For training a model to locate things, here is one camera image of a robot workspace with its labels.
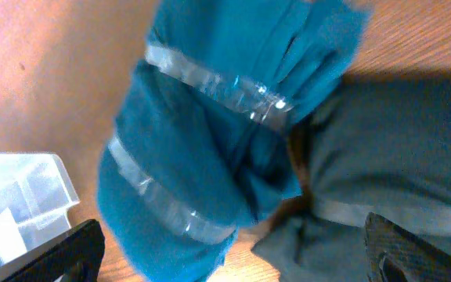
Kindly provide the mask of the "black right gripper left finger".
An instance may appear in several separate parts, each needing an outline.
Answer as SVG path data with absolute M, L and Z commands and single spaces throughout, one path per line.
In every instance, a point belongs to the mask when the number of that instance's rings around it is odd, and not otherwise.
M 95 282 L 104 252 L 101 226 L 89 219 L 11 262 L 2 280 Z

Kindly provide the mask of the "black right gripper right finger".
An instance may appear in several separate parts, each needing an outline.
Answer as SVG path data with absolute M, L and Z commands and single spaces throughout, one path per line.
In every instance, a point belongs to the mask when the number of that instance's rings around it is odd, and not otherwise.
M 372 212 L 365 231 L 369 281 L 451 281 L 451 256 L 417 235 Z

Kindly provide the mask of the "dark grey garment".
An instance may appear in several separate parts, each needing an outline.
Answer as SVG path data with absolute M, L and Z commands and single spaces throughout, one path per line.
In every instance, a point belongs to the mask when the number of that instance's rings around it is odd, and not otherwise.
M 281 280 L 366 280 L 372 212 L 451 255 L 451 79 L 346 85 L 307 132 L 312 208 L 253 247 Z

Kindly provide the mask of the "teal garment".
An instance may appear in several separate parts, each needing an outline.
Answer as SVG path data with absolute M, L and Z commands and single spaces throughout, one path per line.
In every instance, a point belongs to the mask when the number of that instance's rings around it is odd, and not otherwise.
M 301 188 L 290 129 L 334 91 L 370 11 L 348 1 L 162 1 L 98 169 L 98 206 L 149 281 L 204 281 Z

